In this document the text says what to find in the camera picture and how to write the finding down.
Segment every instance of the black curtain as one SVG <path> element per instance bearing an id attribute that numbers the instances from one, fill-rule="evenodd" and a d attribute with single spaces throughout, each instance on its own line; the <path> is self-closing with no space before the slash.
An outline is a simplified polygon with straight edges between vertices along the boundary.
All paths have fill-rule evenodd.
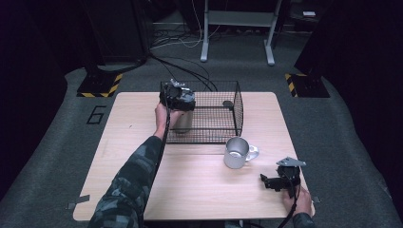
<path id="1" fill-rule="evenodd" d="M 83 66 L 61 15 L 58 1 L 0 3 L 0 199 L 63 102 L 65 75 Z"/>
<path id="2" fill-rule="evenodd" d="M 296 67 L 324 76 L 350 109 L 355 131 L 403 219 L 403 2 L 335 0 Z"/>

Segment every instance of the metal mug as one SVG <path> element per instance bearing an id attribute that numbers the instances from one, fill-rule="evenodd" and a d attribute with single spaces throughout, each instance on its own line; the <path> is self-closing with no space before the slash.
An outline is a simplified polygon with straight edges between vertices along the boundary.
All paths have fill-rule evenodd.
<path id="1" fill-rule="evenodd" d="M 229 168 L 239 169 L 258 155 L 257 147 L 250 145 L 244 138 L 236 136 L 229 139 L 225 145 L 224 163 Z"/>

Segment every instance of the black cable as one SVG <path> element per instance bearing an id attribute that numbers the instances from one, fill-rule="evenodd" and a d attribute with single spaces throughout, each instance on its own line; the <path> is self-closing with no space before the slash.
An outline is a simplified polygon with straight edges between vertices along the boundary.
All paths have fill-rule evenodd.
<path id="1" fill-rule="evenodd" d="M 284 176 L 287 178 L 287 180 L 290 182 L 290 186 L 291 186 L 291 192 L 292 195 L 294 196 L 294 204 L 291 206 L 291 210 L 288 213 L 287 217 L 284 219 L 284 221 L 278 226 L 278 228 L 282 228 L 285 226 L 285 224 L 287 224 L 287 222 L 291 219 L 291 217 L 293 216 L 294 212 L 296 211 L 297 208 L 297 200 L 299 197 L 299 191 L 300 191 L 300 187 L 298 190 L 298 195 L 296 194 L 296 187 L 294 186 L 293 182 L 291 181 L 291 179 L 287 176 L 287 174 L 285 172 L 283 172 Z"/>
<path id="2" fill-rule="evenodd" d="M 160 168 L 161 160 L 163 159 L 163 151 L 165 150 L 165 145 L 166 145 L 166 139 L 168 137 L 168 131 L 169 131 L 169 125 L 171 123 L 171 110 L 168 106 L 168 102 L 166 100 L 167 97 L 167 92 L 166 92 L 166 87 L 163 87 L 163 98 L 165 99 L 165 107 L 166 107 L 166 124 L 165 124 L 165 131 L 163 133 L 163 144 L 161 145 L 161 150 L 160 150 L 160 157 L 158 158 L 157 164 L 156 164 L 156 169 L 155 169 L 155 177 L 157 177 L 157 172 L 158 169 Z"/>
<path id="3" fill-rule="evenodd" d="M 178 80 L 175 78 L 174 74 L 171 72 L 171 70 L 168 68 L 168 66 L 166 66 L 166 64 L 160 62 L 165 68 L 166 70 L 168 70 L 169 74 L 172 76 L 173 79 L 175 79 L 175 81 L 178 82 Z"/>
<path id="4" fill-rule="evenodd" d="M 205 77 L 203 77 L 203 78 L 204 78 L 209 84 L 213 85 L 213 87 L 215 88 L 216 91 L 218 91 L 218 89 L 217 89 L 217 87 L 214 85 L 214 83 L 210 81 L 210 73 L 209 73 L 203 66 L 201 66 L 200 64 L 197 64 L 197 63 L 192 62 L 192 61 L 190 61 L 190 60 L 185 60 L 185 59 L 179 58 L 179 57 L 163 56 L 163 57 L 159 57 L 159 58 L 178 59 L 178 60 L 182 60 L 182 61 L 185 61 L 185 62 L 194 64 L 194 65 L 200 67 L 200 68 L 205 72 L 205 74 L 207 75 L 207 78 L 205 78 Z"/>
<path id="5" fill-rule="evenodd" d="M 200 75 L 200 74 L 198 74 L 198 73 L 196 73 L 196 72 L 193 72 L 193 71 L 191 71 L 191 70 L 189 70 L 189 69 L 186 69 L 186 68 L 183 68 L 183 67 L 181 67 L 181 66 L 177 66 L 177 65 L 174 65 L 174 64 L 172 64 L 172 63 L 169 63 L 169 62 L 167 62 L 167 61 L 165 61 L 165 60 L 163 60 L 163 59 L 160 59 L 160 58 L 156 57 L 156 56 L 153 55 L 152 53 L 150 53 L 150 57 L 153 58 L 153 59 L 155 59 L 155 60 L 157 60 L 157 61 L 159 61 L 160 63 L 164 63 L 165 65 L 168 65 L 168 66 L 171 66 L 171 67 L 175 67 L 175 68 L 180 69 L 180 70 L 182 70 L 182 71 L 184 71 L 184 72 L 186 72 L 186 73 L 189 73 L 190 75 L 192 75 L 192 76 L 194 76 L 195 78 L 197 78 L 197 79 L 198 79 L 201 83 L 203 83 L 206 87 L 208 87 L 208 89 L 209 89 L 210 91 L 213 91 L 213 89 L 209 86 L 209 84 L 211 84 L 211 85 L 215 88 L 215 90 L 218 91 L 216 85 L 214 85 L 214 83 L 211 82 L 211 81 L 210 81 L 209 79 L 207 79 L 206 77 L 204 77 L 204 76 L 202 76 L 202 75 Z"/>
<path id="6" fill-rule="evenodd" d="M 168 35 L 169 32 L 178 32 L 176 30 L 172 30 L 172 29 L 160 29 L 155 31 L 156 32 L 160 32 L 161 35 L 158 36 L 153 42 L 152 42 L 152 47 L 151 48 L 155 48 L 157 46 L 161 46 L 161 45 L 165 45 L 168 44 L 169 42 L 171 42 L 172 40 L 184 40 L 187 38 L 192 37 L 193 35 L 188 32 L 188 31 L 184 31 L 182 34 L 178 34 L 178 35 Z"/>

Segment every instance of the camouflage sleeve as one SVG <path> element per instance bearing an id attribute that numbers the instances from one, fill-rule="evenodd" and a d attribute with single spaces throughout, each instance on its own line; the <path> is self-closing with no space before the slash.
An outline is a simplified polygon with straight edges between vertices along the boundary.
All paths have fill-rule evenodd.
<path id="1" fill-rule="evenodd" d="M 298 213 L 293 216 L 294 228 L 316 228 L 312 218 L 306 213 Z"/>
<path id="2" fill-rule="evenodd" d="M 162 141 L 151 136 L 130 156 L 95 208 L 88 227 L 142 227 Z"/>

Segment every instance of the wire rack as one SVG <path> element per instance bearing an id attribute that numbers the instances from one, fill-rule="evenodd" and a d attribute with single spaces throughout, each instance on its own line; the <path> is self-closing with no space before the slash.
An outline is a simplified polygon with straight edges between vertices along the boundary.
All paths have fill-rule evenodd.
<path id="1" fill-rule="evenodd" d="M 226 143 L 240 136 L 243 104 L 237 81 L 181 83 L 195 92 L 196 106 L 169 130 L 167 143 Z"/>

